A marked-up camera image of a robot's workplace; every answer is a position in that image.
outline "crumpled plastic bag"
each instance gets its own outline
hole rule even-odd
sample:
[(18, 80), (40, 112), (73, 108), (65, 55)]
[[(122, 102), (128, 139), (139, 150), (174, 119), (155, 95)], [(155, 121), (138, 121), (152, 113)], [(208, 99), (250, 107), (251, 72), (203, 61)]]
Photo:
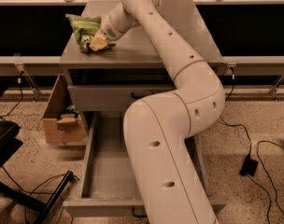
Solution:
[[(92, 42), (94, 35), (101, 27), (102, 18), (85, 18), (73, 14), (66, 14), (66, 17), (73, 29), (80, 51), (86, 53), (94, 52), (89, 45)], [(112, 47), (115, 47), (115, 43), (107, 44), (106, 47), (100, 50), (111, 49)]]

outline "closed drawer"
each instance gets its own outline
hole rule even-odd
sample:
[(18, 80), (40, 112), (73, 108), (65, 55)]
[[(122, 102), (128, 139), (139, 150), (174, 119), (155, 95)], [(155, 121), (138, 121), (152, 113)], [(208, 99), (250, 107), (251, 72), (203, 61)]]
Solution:
[(64, 202), (72, 217), (145, 215), (123, 139), (119, 112), (93, 112), (77, 199)]
[(134, 100), (171, 91), (172, 85), (69, 86), (68, 90), (79, 111), (123, 112)]

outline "cardboard box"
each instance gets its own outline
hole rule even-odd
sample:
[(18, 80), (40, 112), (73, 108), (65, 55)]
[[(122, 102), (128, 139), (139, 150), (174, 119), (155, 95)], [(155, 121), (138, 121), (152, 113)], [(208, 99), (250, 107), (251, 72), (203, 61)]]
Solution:
[(83, 122), (73, 115), (63, 115), (70, 105), (67, 81), (59, 75), (43, 115), (47, 143), (82, 142), (86, 136)]

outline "drawer handle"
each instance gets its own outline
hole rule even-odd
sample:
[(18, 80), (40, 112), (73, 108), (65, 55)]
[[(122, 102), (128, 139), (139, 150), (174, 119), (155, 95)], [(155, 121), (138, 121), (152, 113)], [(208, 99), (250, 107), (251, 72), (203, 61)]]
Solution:
[(144, 95), (144, 96), (136, 96), (134, 92), (132, 92), (132, 98), (135, 99), (135, 100), (139, 100), (139, 99), (142, 99), (143, 97), (145, 97), (147, 95)]
[(136, 218), (147, 218), (148, 217), (147, 215), (138, 215), (138, 214), (136, 214), (134, 207), (132, 207), (132, 216), (136, 217)]

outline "robotic arm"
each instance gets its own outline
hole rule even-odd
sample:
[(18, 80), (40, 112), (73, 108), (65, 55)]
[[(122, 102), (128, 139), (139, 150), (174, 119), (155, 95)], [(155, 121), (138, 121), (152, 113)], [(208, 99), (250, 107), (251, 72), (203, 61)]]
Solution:
[(125, 144), (151, 224), (219, 223), (184, 140), (219, 118), (223, 87), (204, 59), (157, 12), (160, 5), (161, 0), (121, 0), (98, 36), (117, 40), (138, 22), (176, 86), (128, 108)]

